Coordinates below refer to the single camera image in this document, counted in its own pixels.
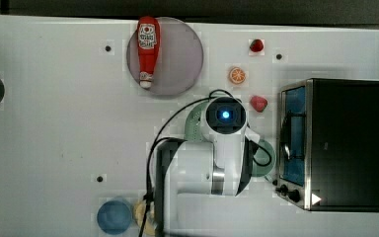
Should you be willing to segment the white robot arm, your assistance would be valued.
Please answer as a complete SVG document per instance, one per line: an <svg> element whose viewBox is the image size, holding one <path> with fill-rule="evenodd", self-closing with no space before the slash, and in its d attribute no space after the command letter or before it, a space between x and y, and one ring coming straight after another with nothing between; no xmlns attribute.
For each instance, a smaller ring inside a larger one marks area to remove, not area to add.
<svg viewBox="0 0 379 237"><path fill-rule="evenodd" d="M156 237L186 235L179 227L181 194L235 197L252 177L250 144L260 136L248 128L241 101L217 97L200 113L202 141L168 138L156 151Z"/></svg>

